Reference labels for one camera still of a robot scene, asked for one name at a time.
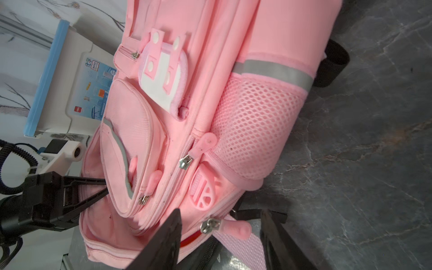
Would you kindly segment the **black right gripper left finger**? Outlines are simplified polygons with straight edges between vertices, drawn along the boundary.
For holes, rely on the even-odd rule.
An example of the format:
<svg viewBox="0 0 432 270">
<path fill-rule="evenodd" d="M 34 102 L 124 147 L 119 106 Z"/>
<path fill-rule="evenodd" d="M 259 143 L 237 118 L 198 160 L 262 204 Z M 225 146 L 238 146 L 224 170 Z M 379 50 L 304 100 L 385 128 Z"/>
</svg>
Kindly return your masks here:
<svg viewBox="0 0 432 270">
<path fill-rule="evenodd" d="M 175 270 L 181 232 L 181 211 L 175 209 L 126 270 Z"/>
</svg>

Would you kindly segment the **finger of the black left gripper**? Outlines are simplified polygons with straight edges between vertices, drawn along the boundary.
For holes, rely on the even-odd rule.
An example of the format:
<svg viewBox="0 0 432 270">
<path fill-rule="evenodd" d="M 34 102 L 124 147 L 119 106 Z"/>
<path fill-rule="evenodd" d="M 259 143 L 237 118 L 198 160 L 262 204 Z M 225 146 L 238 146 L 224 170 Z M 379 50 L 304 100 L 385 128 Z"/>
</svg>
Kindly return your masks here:
<svg viewBox="0 0 432 270">
<path fill-rule="evenodd" d="M 105 188 L 84 200 L 80 200 L 77 187 L 65 188 L 64 202 L 60 208 L 58 220 L 67 223 L 77 223 L 81 212 L 103 199 L 108 193 L 108 189 Z"/>
<path fill-rule="evenodd" d="M 64 176 L 62 187 L 75 189 L 79 186 L 106 186 L 105 179 Z"/>
</svg>

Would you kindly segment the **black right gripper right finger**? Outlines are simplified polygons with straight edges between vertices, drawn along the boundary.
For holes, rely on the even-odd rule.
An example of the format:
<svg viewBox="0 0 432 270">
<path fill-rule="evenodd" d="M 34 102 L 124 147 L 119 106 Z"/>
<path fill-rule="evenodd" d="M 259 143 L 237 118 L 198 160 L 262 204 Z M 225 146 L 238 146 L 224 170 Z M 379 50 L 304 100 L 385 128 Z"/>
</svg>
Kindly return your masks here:
<svg viewBox="0 0 432 270">
<path fill-rule="evenodd" d="M 269 210 L 261 211 L 260 239 L 268 270 L 317 269 Z"/>
</svg>

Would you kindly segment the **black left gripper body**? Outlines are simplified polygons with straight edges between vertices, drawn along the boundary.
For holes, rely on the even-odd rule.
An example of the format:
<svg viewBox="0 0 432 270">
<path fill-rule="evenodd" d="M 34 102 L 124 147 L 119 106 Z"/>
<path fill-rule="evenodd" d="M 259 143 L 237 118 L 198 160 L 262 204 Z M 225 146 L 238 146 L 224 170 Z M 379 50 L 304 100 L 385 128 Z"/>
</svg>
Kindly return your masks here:
<svg viewBox="0 0 432 270">
<path fill-rule="evenodd" d="M 65 231 L 78 225 L 79 204 L 76 177 L 55 172 L 26 179 L 18 222 L 30 230 Z"/>
</svg>

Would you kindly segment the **pink school backpack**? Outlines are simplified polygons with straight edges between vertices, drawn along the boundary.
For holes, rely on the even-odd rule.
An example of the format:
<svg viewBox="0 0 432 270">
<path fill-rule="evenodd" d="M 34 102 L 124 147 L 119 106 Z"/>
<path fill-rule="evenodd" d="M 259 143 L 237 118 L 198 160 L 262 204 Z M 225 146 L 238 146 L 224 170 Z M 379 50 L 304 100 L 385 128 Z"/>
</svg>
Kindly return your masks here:
<svg viewBox="0 0 432 270">
<path fill-rule="evenodd" d="M 83 160 L 108 195 L 80 215 L 87 258 L 126 269 L 175 210 L 178 262 L 210 268 L 222 244 L 267 270 L 236 215 L 275 168 L 312 87 L 341 71 L 342 1 L 128 1 L 117 74 Z"/>
</svg>

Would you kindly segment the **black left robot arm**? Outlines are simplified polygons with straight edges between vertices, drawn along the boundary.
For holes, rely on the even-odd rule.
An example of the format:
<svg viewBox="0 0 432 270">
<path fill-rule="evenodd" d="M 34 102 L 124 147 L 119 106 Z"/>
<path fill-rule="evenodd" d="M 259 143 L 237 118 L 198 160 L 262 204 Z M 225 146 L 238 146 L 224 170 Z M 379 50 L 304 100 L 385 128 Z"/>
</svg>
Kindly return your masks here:
<svg viewBox="0 0 432 270">
<path fill-rule="evenodd" d="M 41 168 L 36 158 L 19 144 L 1 141 L 1 165 L 10 154 L 29 164 L 29 173 L 17 187 L 1 183 L 1 269 L 14 259 L 23 246 L 23 235 L 36 230 L 65 231 L 78 225 L 81 212 L 106 197 L 107 188 L 86 199 L 79 189 L 106 186 L 104 179 L 67 176 L 74 162 L 82 159 L 85 148 L 78 141 L 52 139 L 38 154 L 49 159 Z"/>
</svg>

